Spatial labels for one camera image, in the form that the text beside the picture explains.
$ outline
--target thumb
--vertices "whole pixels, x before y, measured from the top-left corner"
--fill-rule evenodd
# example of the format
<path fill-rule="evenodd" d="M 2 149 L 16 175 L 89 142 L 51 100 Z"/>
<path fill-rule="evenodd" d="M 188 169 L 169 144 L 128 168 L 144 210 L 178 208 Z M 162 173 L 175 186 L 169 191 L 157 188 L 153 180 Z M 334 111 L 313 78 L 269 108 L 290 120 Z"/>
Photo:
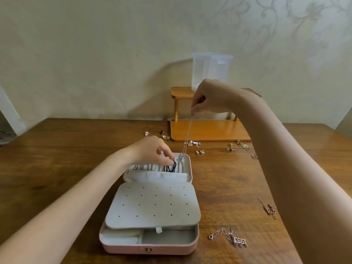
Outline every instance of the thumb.
<path fill-rule="evenodd" d="M 172 166 L 174 164 L 174 161 L 172 159 L 169 159 L 168 157 L 164 157 L 160 155 L 159 164 L 163 166 Z"/>
<path fill-rule="evenodd" d="M 194 115 L 202 110 L 206 110 L 208 101 L 205 99 L 204 102 L 196 104 L 194 107 L 191 108 L 191 114 Z"/>

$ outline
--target person's left hand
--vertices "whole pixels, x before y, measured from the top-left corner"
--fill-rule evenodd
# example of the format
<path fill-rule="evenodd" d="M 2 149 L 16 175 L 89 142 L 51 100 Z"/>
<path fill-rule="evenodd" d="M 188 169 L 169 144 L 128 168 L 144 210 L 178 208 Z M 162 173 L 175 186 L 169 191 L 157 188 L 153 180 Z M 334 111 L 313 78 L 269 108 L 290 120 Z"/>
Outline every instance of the person's left hand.
<path fill-rule="evenodd" d="M 174 154 L 164 140 L 156 136 L 147 136 L 125 148 L 133 160 L 132 164 L 160 164 L 172 166 Z"/>

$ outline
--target person's right arm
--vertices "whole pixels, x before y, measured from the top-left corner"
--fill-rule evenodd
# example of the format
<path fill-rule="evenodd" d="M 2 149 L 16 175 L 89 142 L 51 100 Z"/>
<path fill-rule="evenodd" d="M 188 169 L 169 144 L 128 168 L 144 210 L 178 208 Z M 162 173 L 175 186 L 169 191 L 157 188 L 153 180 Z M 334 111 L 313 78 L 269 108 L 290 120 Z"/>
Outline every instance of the person's right arm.
<path fill-rule="evenodd" d="M 192 103 L 202 110 L 233 112 L 255 148 L 281 219 L 303 263 L 352 263 L 352 199 L 303 150 L 253 93 L 204 80 Z"/>

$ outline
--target white door frame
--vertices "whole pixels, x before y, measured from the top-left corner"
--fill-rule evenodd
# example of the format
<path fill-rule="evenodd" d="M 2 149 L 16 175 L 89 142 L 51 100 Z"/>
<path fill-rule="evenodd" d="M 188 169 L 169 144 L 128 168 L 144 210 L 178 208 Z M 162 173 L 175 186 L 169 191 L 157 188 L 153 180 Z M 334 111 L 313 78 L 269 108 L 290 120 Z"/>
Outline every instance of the white door frame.
<path fill-rule="evenodd" d="M 13 107 L 10 99 L 7 97 L 5 91 L 0 86 L 0 111 L 10 124 L 11 128 L 19 136 L 26 131 L 26 125 L 21 120 L 15 107 Z"/>

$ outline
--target two-tier wooden stand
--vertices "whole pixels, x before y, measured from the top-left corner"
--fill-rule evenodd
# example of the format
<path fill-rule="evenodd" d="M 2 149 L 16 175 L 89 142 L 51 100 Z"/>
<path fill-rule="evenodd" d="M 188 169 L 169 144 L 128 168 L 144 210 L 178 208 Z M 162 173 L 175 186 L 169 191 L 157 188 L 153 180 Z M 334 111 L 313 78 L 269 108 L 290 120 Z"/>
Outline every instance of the two-tier wooden stand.
<path fill-rule="evenodd" d="M 175 100 L 175 117 L 170 121 L 171 139 L 175 142 L 183 142 L 189 120 L 179 120 L 177 118 L 178 100 L 192 100 L 194 92 L 190 87 L 173 87 L 171 95 Z M 234 142 L 237 140 L 250 142 L 251 138 L 238 117 L 235 117 L 235 120 L 193 120 L 189 140 L 196 142 Z"/>

